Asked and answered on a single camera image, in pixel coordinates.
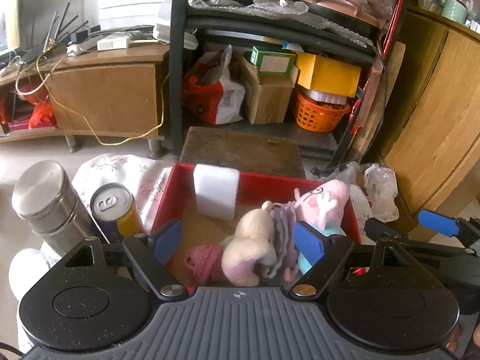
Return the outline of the red cardboard box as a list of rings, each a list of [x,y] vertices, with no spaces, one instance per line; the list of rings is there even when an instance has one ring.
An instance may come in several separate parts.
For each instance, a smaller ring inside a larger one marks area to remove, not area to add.
[[[227,223],[227,229],[222,230],[212,223],[205,224],[204,217],[198,222],[194,221],[196,218],[196,214],[193,213],[195,208],[194,169],[194,165],[187,163],[176,163],[172,166],[154,219],[156,231],[171,219],[185,219],[182,224],[181,244],[167,262],[166,268],[186,287],[195,286],[193,276],[184,264],[187,251],[197,245],[221,242],[228,236],[228,231],[233,229],[230,222]],[[320,185],[320,181],[241,172],[236,205],[241,208],[255,207],[267,200],[274,203],[288,203],[294,199],[294,189],[298,189],[301,194],[306,194]]]

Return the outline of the pink knitted yarn item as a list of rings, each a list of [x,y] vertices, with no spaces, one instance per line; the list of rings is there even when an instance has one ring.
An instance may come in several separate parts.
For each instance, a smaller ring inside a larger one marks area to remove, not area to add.
[[[203,244],[187,251],[184,264],[197,286],[229,282],[221,267],[223,253],[221,244]]]

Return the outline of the red white plastic bag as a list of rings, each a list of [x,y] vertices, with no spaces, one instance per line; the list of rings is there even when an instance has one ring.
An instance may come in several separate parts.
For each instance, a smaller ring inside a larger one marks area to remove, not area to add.
[[[234,80],[230,63],[237,58],[227,45],[217,52],[205,53],[185,74],[181,84],[183,105],[202,122],[228,125],[242,120],[245,87]]]

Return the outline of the black metal shelf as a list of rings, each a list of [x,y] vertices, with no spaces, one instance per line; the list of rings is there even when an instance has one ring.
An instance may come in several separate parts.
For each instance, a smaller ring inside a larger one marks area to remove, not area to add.
[[[376,41],[367,43],[354,40],[352,31],[324,19],[317,25],[317,16],[308,14],[302,19],[289,16],[277,19],[271,15],[254,12],[247,15],[232,10],[191,7],[190,0],[172,0],[170,46],[169,46],[169,115],[172,153],[179,159],[184,146],[182,126],[181,88],[184,69],[191,66],[197,52],[184,51],[185,31],[196,29],[226,30],[265,36],[290,41],[305,46],[309,51],[325,52],[329,56],[343,57],[350,62],[369,68],[364,86],[355,91],[355,106],[349,122],[332,154],[324,173],[348,164],[347,154],[354,135],[360,130],[367,117],[370,105],[386,72],[386,63],[391,55],[396,37],[401,29],[408,0],[395,0],[394,11],[386,29]]]

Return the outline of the purple knitted cloth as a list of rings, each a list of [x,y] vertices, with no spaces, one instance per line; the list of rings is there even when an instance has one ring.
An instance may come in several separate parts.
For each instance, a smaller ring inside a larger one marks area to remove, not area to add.
[[[275,250],[274,262],[261,263],[261,273],[268,281],[282,280],[283,283],[292,283],[299,273],[299,252],[295,247],[293,231],[296,223],[294,203],[273,203],[270,201],[262,205],[273,222],[273,237],[271,240]]]

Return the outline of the brown cardboard box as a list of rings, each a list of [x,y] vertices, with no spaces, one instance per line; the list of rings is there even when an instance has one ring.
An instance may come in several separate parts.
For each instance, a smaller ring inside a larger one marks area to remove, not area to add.
[[[245,88],[242,104],[252,125],[281,124],[286,117],[299,69],[293,66],[289,76],[260,75],[244,57],[239,61],[240,82]]]

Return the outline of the cream plush toy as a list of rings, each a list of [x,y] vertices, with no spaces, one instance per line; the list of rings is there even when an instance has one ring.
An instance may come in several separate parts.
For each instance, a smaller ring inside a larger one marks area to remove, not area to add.
[[[256,267],[271,267],[277,261],[271,210],[272,203],[267,201],[261,208],[244,214],[224,248],[221,269],[232,285],[257,286],[260,278],[256,274]]]

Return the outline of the white foam block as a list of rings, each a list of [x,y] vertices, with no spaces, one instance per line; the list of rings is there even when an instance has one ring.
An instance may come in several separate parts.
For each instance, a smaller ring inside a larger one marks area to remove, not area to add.
[[[216,219],[232,220],[239,179],[240,172],[237,169],[197,164],[193,170],[197,211]]]

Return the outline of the yellow box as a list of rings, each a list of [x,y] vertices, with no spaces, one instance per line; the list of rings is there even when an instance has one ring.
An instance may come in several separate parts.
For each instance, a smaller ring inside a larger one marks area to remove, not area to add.
[[[305,89],[353,98],[361,68],[336,59],[296,52],[297,84]]]

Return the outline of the dark wooden stool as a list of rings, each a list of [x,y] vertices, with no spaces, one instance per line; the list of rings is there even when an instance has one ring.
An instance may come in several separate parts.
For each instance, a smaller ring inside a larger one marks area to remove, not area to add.
[[[223,128],[190,127],[179,161],[270,176],[306,178],[296,142],[283,137]]]

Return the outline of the orange plastic basket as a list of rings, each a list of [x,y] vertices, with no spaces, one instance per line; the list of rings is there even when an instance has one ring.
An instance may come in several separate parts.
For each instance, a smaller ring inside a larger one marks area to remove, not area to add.
[[[313,133],[331,133],[340,120],[350,113],[352,106],[335,105],[325,102],[316,102],[310,97],[301,94],[298,89],[292,93],[295,100],[293,116],[295,123],[304,130]]]

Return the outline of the pink pot lid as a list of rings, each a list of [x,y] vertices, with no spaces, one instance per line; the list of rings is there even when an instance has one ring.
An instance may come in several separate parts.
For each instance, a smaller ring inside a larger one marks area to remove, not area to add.
[[[359,0],[299,0],[308,6],[308,12],[322,16],[349,29],[379,30],[378,19],[368,14]]]

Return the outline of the steel thermos flask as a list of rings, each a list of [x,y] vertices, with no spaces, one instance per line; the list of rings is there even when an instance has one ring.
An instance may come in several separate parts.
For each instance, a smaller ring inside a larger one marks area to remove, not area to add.
[[[11,204],[60,256],[86,237],[103,238],[64,168],[55,161],[30,166],[16,182]]]

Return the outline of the pink pig plush toy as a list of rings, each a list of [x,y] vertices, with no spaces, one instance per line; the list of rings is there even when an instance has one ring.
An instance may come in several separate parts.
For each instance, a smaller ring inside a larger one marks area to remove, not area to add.
[[[331,180],[303,195],[295,189],[294,195],[296,223],[305,221],[323,236],[347,235],[341,229],[345,205],[350,197],[346,184]],[[303,275],[312,267],[301,252],[298,252],[298,267]]]

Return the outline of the wooden cupboard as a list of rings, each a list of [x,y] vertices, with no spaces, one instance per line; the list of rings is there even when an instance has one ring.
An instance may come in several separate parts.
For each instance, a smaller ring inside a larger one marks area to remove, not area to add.
[[[400,72],[376,146],[410,214],[438,209],[479,161],[479,35],[407,10]]]

